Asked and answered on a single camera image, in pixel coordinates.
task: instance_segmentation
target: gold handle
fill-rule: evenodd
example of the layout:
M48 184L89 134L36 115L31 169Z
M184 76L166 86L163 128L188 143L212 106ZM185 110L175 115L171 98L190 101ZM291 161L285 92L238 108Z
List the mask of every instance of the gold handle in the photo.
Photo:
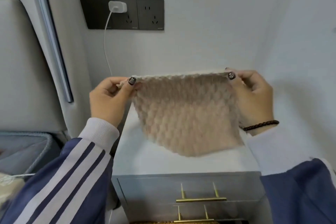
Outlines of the gold handle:
M215 183L213 182L213 189L215 190L215 196L216 197L208 197L208 198L186 198L186 194L183 191L183 187L181 184L181 199L176 199L176 203L186 203L186 202L208 202L208 201L226 201L226 197L220 197L218 194L218 191L216 189Z
M208 211L204 205L204 210L205 210L205 218L206 219L200 219L200 220L183 220L182 219L182 216L181 216L181 213L180 213L180 206L178 205L177 206L177 209L178 209L178 220L174 220L174 223L188 223L188 222L210 222L210 221L214 221L215 219L209 219L208 217Z

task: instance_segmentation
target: gray mattress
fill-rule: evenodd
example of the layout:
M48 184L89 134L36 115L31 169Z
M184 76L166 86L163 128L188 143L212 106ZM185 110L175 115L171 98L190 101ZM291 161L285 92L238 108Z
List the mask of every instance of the gray mattress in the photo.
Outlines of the gray mattress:
M0 151L0 172L20 175L35 173L61 149L48 133L0 132Z

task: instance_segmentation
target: black nail polish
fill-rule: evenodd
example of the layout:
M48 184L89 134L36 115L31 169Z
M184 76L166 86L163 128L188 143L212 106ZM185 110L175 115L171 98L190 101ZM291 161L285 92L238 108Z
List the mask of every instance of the black nail polish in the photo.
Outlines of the black nail polish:
M236 77L236 74L233 73L233 72L230 72L230 73L228 73L227 76L229 77L230 80L233 80Z
M131 78L129 78L128 83L133 86L136 81L137 81L137 79L135 77L131 77Z

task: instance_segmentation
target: person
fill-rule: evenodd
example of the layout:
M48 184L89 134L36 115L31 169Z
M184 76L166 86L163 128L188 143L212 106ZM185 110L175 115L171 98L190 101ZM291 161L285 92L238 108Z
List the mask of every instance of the person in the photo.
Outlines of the person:
M274 120L272 87L256 71L229 71L244 127ZM1 223L104 223L109 155L117 126L136 88L130 78L103 80L90 93L92 117L61 155L25 184ZM247 140L261 171L274 224L336 223L336 175L324 159L309 158L281 125L249 131Z

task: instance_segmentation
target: bracelet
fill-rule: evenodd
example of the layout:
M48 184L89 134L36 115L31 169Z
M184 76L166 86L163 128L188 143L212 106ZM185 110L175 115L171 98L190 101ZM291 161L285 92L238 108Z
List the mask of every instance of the bracelet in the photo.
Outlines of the bracelet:
M243 128L243 130L244 131L249 131L249 130L253 130L253 129L256 129L256 128L261 128L261 127L268 126L268 125L278 125L278 124L279 124L279 121L270 120L270 121L267 121L267 122L259 123L257 125L253 125L253 126Z

